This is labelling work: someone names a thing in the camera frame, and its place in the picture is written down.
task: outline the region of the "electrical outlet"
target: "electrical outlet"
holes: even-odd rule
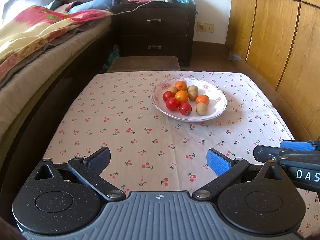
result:
[[[197,31],[205,32],[205,23],[197,23]]]
[[[209,23],[197,23],[197,31],[198,32],[207,32],[207,33],[213,33],[214,31],[214,24]]]
[[[207,23],[206,26],[205,26],[205,31],[206,31],[207,33],[213,33],[213,31],[214,31],[214,24],[209,24],[209,23]]]

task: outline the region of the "power cord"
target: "power cord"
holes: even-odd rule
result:
[[[138,9],[138,8],[140,8],[141,6],[144,6],[144,5],[146,5],[146,4],[150,3],[150,2],[151,2],[151,0],[149,0],[147,3],[144,3],[144,4],[142,4],[142,5],[139,5],[137,8],[135,8],[135,9],[132,10],[132,11],[120,12],[120,13],[114,14],[113,16],[119,15],[119,14],[122,14],[122,13],[134,12],[136,9]]]

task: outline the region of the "table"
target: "table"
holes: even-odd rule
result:
[[[152,87],[174,77],[211,82],[226,95],[228,106],[220,117],[184,123],[159,112],[151,103]],[[185,71],[108,73],[95,76],[70,106],[44,155],[54,163],[86,157],[107,146],[111,163],[101,177],[130,191],[188,190],[216,178],[207,167],[206,152],[215,148],[231,159],[251,164],[256,145],[278,147],[293,139],[278,112],[244,74]],[[316,193],[298,189],[307,214],[300,233],[320,228]]]

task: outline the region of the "crosshair logo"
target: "crosshair logo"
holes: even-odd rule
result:
[[[159,195],[156,195],[155,198],[161,200],[161,199],[165,198],[165,196],[159,194]]]

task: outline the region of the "nightstand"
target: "nightstand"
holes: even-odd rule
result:
[[[113,13],[131,11],[143,3],[113,7]],[[120,55],[175,56],[180,66],[190,66],[196,5],[151,2],[134,12],[116,15],[113,29]]]

